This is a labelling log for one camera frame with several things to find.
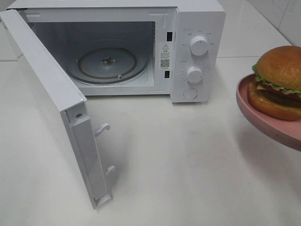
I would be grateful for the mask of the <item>glass microwave turntable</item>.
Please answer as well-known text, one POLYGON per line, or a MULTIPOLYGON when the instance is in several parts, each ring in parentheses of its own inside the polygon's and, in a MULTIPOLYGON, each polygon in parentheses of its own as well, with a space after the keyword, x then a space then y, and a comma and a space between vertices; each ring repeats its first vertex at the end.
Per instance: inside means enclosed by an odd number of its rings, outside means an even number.
POLYGON ((83 83, 114 84, 139 76, 152 56, 153 44, 146 41, 96 40, 70 47, 65 69, 83 83))

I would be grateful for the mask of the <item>white microwave oven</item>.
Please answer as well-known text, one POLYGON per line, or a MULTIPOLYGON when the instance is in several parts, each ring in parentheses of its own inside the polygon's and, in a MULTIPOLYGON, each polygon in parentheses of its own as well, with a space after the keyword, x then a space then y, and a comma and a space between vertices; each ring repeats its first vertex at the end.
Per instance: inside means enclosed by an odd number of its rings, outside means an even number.
POLYGON ((169 95, 172 102, 205 102, 209 97, 226 13, 216 0, 17 0, 16 10, 84 96, 169 95), (208 51, 195 56, 189 41, 203 34, 208 51), (70 47, 96 40, 146 41, 153 56, 137 77, 93 85, 65 69, 70 47), (203 79, 188 83, 186 71, 198 66, 203 79), (195 88, 195 99, 183 93, 195 88))

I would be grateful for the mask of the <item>burger with lettuce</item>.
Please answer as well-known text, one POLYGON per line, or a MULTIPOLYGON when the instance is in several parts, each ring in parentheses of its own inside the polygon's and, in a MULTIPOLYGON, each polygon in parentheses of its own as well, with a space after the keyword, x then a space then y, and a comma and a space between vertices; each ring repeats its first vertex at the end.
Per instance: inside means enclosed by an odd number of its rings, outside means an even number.
POLYGON ((255 78, 248 84, 250 105, 269 116, 301 119, 301 48, 281 46, 263 54, 252 66, 255 78))

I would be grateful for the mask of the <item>pink round plate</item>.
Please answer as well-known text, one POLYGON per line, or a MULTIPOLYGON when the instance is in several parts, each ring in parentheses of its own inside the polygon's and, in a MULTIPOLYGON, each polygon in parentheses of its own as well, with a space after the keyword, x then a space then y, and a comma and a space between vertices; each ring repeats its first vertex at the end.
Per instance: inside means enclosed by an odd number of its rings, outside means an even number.
POLYGON ((266 115, 253 108, 247 99, 248 84, 255 78, 255 74, 244 76, 237 84, 236 100, 241 113, 259 131, 275 141, 295 149, 301 150, 301 121, 285 121, 266 115))

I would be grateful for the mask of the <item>white upper microwave knob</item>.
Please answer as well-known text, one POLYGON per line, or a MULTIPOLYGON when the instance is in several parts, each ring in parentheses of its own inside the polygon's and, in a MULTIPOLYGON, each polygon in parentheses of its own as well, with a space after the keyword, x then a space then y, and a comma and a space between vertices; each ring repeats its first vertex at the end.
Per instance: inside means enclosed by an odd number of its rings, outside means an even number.
POLYGON ((201 56, 208 51, 209 39, 203 34, 195 35, 189 41, 189 46, 193 55, 201 56))

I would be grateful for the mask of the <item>white microwave door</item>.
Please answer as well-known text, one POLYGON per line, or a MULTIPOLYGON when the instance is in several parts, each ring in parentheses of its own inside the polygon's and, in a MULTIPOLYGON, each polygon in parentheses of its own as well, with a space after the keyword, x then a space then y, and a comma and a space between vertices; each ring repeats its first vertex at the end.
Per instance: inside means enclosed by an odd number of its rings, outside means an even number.
POLYGON ((92 128, 86 97, 16 10, 1 12, 0 20, 42 116, 92 207, 100 207, 111 199, 106 179, 115 167, 103 169, 95 139, 109 124, 92 128))

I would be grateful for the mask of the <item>white timer knob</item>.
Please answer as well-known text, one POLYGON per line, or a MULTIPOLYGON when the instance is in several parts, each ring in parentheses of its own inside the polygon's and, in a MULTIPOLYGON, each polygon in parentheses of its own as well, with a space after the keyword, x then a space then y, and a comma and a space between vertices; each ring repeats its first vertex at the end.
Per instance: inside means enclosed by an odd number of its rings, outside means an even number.
POLYGON ((193 66, 187 69, 186 78, 188 83, 197 84, 203 79, 203 70, 198 66, 193 66))

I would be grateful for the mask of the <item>white round door button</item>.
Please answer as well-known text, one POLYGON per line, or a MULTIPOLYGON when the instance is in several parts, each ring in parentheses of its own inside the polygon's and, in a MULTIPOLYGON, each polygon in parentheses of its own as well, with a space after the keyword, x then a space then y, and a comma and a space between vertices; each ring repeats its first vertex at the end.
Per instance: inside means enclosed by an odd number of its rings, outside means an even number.
POLYGON ((183 96, 186 99, 193 100, 197 97, 198 91, 195 88, 188 88, 184 91, 183 96))

